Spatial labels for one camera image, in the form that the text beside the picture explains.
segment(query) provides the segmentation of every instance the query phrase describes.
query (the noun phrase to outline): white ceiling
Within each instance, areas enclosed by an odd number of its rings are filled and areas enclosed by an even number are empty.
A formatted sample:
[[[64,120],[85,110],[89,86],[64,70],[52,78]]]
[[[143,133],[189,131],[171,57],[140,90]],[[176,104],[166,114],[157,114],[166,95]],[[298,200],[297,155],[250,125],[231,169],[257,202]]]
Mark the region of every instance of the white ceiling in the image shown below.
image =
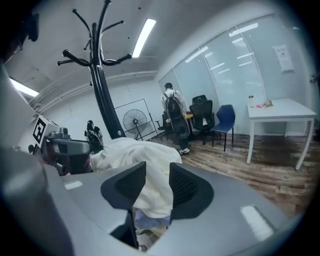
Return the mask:
[[[33,104],[48,102],[64,92],[89,83],[88,68],[75,63],[57,66],[57,61],[65,59],[62,56],[65,49],[79,58],[88,58],[88,51],[83,50],[88,41],[88,32],[72,9],[77,9],[91,27],[93,22],[99,21],[103,2],[47,0],[34,8],[33,13],[40,14],[38,40],[26,40],[23,50],[5,65],[12,78],[40,92],[32,100]],[[118,59],[132,53],[146,19],[154,19],[157,23],[140,57],[105,67],[105,76],[156,71],[186,37],[226,5],[226,1],[220,0],[113,0],[107,9],[104,26],[120,20],[125,23],[103,35],[105,58]]]

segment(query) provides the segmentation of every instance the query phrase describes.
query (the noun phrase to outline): wooden floor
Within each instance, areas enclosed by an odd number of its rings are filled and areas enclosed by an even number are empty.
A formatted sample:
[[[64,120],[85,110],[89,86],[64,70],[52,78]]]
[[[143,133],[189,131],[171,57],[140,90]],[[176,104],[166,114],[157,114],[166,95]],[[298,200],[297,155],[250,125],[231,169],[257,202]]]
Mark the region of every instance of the wooden floor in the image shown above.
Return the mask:
[[[245,181],[288,216],[306,209],[320,175],[319,142],[310,143],[304,162],[296,171],[306,137],[255,136],[250,164],[246,164],[249,136],[235,135],[232,147],[228,134],[225,152],[223,135],[221,139],[215,141],[214,147],[210,137],[206,145],[201,140],[190,141],[190,153],[182,156],[182,162]],[[177,148],[173,136],[168,141],[165,137],[163,141],[152,141]]]

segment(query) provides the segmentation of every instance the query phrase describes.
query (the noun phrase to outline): white table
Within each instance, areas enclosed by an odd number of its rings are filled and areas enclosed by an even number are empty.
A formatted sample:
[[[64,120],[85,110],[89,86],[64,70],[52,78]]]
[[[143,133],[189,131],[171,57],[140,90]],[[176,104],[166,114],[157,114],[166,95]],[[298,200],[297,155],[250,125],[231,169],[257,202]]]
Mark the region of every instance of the white table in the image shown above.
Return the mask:
[[[289,98],[274,99],[273,103],[274,106],[266,108],[250,107],[249,105],[247,106],[250,118],[250,145],[246,163],[250,164],[252,149],[254,147],[255,123],[310,121],[306,143],[304,145],[304,149],[300,156],[300,159],[295,166],[295,169],[299,170],[309,148],[310,140],[314,129],[315,117],[317,114],[313,112],[311,109],[307,108],[306,106],[301,105],[300,103]]]

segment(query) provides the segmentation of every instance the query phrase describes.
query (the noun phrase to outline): fan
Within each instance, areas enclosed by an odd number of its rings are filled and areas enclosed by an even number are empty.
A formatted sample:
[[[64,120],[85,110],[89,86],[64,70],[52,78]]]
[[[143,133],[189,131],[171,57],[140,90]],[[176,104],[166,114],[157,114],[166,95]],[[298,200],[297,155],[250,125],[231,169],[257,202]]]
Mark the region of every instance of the fan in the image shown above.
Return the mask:
[[[131,109],[124,114],[123,126],[129,133],[135,134],[135,139],[139,135],[143,141],[141,133],[147,126],[146,115],[139,109]]]

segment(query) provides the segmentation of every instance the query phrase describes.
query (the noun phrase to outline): white cloth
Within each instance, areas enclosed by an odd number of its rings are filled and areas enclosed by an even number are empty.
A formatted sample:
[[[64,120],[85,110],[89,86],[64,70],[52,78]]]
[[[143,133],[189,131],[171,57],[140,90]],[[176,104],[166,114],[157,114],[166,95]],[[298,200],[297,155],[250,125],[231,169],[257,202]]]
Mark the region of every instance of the white cloth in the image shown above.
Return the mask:
[[[183,110],[183,111],[186,111],[186,110],[187,110],[185,98],[184,98],[184,96],[182,95],[182,93],[181,93],[180,91],[178,91],[178,90],[173,90],[173,89],[167,89],[164,93],[165,93],[168,97],[174,95],[174,96],[179,100],[179,102],[180,102],[180,104],[181,104],[182,110]],[[161,104],[162,104],[162,107],[163,107],[164,110],[166,110],[166,100],[167,100],[166,96],[164,96],[164,95],[162,94],[162,96],[161,96]]]
[[[95,172],[107,171],[134,163],[146,162],[145,185],[133,207],[150,218],[165,218],[171,214],[174,196],[169,186],[169,165],[182,163],[172,147],[132,138],[116,138],[90,157]]]

